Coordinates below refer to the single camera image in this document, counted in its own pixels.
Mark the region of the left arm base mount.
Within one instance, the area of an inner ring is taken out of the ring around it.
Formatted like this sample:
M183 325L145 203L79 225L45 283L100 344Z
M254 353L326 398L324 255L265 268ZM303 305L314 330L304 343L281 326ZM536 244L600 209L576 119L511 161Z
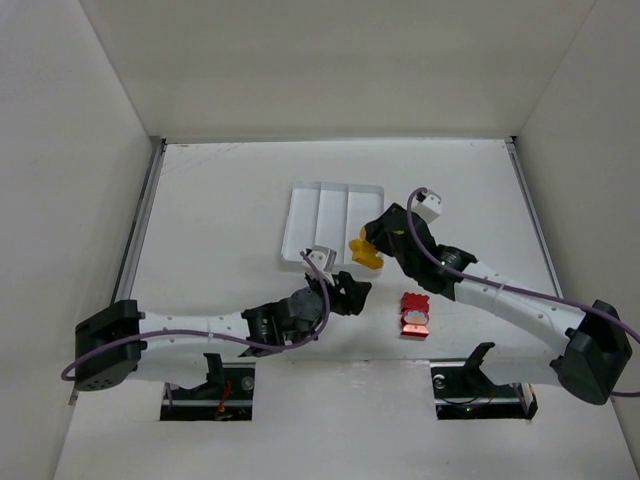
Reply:
M164 387L160 421L246 422L253 417L255 364L223 362L206 354L204 380L195 387Z

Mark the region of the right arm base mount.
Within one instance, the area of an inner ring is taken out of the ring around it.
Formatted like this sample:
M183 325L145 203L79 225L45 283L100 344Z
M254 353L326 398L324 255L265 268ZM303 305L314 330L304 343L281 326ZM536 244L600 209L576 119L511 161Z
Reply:
M532 420L538 402L529 384L496 385L481 371L494 342L480 343L466 359L430 363L438 420Z

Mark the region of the red lego stack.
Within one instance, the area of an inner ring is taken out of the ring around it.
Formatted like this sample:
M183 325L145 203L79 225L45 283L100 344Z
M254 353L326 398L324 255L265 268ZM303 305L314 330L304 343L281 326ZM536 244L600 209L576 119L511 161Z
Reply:
M430 299L425 294L405 292L400 300L400 336L426 339L429 334Z

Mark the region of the yellow lego bricks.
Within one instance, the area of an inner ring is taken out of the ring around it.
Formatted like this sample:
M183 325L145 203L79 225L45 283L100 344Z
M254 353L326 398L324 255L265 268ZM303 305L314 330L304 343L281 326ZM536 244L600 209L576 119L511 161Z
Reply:
M384 267L384 259L375 247L360 238L353 239L348 244L351 260L368 273L379 274Z

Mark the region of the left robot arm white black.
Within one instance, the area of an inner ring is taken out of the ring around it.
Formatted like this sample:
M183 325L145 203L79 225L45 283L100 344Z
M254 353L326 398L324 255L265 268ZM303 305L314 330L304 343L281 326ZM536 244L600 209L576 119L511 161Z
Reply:
M319 339L331 315L362 313L372 285L341 271L305 277L290 296L226 315L143 312L120 300L75 328L75 358L61 372L78 391L101 391L127 379L191 389L213 380L219 364L300 349Z

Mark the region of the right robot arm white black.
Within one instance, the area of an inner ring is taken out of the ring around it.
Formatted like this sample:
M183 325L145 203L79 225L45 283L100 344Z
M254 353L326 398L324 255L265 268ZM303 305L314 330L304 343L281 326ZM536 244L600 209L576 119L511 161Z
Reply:
M471 372L497 386L560 386L593 405L619 394L616 384L639 335L612 305L601 300L584 305L519 286L474 255L437 243L428 222L397 203L368 222L359 238L376 255L395 259L423 290L490 313L546 346L542 352L509 359L486 341L467 359Z

